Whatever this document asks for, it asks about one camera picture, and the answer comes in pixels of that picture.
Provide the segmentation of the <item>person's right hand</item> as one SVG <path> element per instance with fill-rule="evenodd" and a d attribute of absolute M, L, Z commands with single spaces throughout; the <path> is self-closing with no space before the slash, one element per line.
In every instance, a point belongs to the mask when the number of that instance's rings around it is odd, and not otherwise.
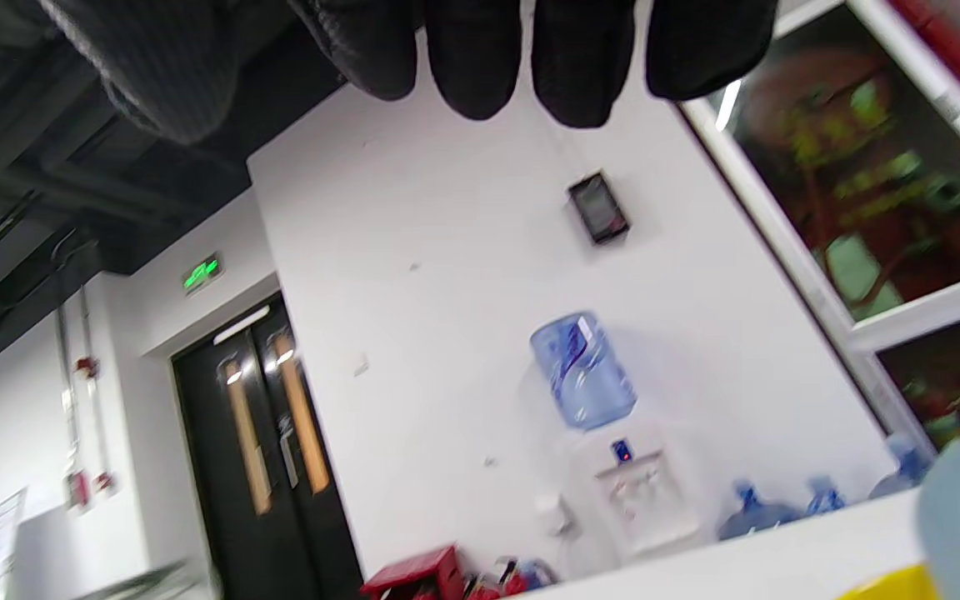
<path fill-rule="evenodd" d="M 293 1 L 317 49 L 348 83 L 393 102 L 414 90 L 416 27 L 432 78 L 462 117 L 484 121 L 509 103 L 523 60 L 518 1 Z M 42 1 L 51 23 L 99 73 L 133 124 L 191 144 L 228 118 L 238 84 L 223 1 Z M 531 80 L 564 127 L 608 121 L 635 48 L 633 1 L 537 1 Z M 644 75 L 655 98 L 686 102 L 757 67 L 773 39 L 777 1 L 654 1 Z"/>

